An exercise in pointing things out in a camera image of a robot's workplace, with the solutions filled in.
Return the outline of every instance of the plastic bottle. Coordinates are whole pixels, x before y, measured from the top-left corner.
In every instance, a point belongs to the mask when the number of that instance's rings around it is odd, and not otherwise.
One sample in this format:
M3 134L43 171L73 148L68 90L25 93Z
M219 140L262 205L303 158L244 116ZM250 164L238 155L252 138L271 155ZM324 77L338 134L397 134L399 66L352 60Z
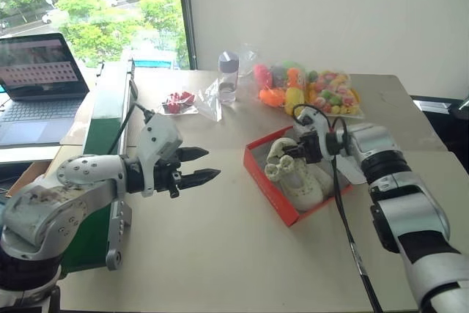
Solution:
M230 104L236 100L237 72L240 68L240 59L231 51L224 51L218 57L218 99L223 104Z

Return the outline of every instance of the green panel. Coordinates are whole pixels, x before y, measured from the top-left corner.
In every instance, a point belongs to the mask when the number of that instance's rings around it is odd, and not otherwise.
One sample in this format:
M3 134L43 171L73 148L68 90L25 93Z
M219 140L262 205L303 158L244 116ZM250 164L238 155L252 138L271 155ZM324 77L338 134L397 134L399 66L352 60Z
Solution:
M105 154L119 130L120 119L92 119L84 154ZM106 265L111 206L91 214L80 225L62 260L62 273L99 268Z

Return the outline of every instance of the white wall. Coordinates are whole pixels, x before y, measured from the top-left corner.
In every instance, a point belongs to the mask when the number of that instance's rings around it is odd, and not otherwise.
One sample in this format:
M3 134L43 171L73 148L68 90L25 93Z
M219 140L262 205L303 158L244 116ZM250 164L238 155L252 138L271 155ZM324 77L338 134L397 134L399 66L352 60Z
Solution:
M199 69L256 45L269 62L392 73L412 95L469 93L469 0L191 0Z

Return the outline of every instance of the window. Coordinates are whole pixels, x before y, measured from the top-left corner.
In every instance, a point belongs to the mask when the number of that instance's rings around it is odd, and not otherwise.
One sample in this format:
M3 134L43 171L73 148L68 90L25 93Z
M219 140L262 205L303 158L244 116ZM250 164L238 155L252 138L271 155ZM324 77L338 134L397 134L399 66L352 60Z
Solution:
M0 0L0 37L51 32L87 67L130 57L141 66L191 66L180 0Z

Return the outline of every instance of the laptop keyboard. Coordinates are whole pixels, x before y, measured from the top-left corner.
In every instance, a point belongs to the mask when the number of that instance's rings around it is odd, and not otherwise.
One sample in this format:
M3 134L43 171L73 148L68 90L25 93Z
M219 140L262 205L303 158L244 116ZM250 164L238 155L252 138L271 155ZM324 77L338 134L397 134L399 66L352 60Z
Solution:
M0 122L74 117L81 102L82 100L12 102L3 113L0 112Z

